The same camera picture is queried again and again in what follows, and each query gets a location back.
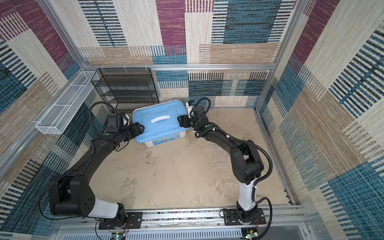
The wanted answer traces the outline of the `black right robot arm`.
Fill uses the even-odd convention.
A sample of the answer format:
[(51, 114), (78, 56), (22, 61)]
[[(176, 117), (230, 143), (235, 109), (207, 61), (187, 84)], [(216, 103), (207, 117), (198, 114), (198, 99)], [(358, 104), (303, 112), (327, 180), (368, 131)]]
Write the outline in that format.
[(183, 128), (193, 128), (195, 138), (203, 138), (225, 150), (231, 158), (232, 171), (240, 182), (240, 195), (236, 214), (240, 224), (250, 224), (258, 213), (258, 204), (266, 200), (255, 200), (257, 184), (267, 179), (273, 171), (269, 154), (251, 140), (233, 137), (217, 124), (210, 122), (207, 113), (211, 108), (209, 98), (201, 98), (196, 103), (186, 103), (187, 114), (178, 117)]

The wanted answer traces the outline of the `white plastic storage bin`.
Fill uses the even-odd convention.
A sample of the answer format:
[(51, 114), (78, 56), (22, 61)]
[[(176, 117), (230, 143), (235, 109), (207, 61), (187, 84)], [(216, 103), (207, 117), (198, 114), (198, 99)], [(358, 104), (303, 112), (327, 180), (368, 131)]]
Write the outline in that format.
[(145, 142), (145, 145), (147, 147), (154, 147), (154, 146), (161, 145), (161, 144), (164, 144), (167, 142), (175, 141), (175, 140), (184, 138), (186, 136), (186, 132), (187, 131), (182, 131), (180, 133), (170, 134), (170, 135), (165, 136), (165, 137), (156, 138), (156, 139), (153, 139), (151, 141)]

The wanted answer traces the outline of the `blue plastic bin lid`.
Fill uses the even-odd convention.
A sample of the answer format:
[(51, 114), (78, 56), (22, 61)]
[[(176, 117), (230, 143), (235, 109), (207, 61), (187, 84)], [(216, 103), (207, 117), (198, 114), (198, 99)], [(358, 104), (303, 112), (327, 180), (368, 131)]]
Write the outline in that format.
[(187, 131), (178, 122), (178, 116), (186, 115), (187, 109), (182, 101), (172, 100), (133, 111), (133, 122), (145, 127), (144, 132), (135, 138), (139, 144), (145, 144), (156, 138)]

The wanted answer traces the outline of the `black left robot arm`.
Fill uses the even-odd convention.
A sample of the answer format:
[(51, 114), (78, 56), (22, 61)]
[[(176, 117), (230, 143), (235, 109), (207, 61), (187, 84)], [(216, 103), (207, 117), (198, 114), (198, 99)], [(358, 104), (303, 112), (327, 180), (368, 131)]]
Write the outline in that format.
[(124, 205), (98, 199), (89, 183), (105, 158), (120, 143), (129, 143), (143, 134), (145, 127), (140, 123), (133, 123), (125, 113), (118, 113), (109, 103), (100, 101), (92, 106), (97, 105), (106, 105), (112, 111), (107, 117), (107, 126), (97, 133), (89, 150), (70, 169), (50, 179), (48, 187), (37, 201), (37, 206), (40, 215), (46, 219), (41, 201), (44, 196), (48, 196), (51, 221), (94, 218), (108, 229), (123, 229), (130, 223)]

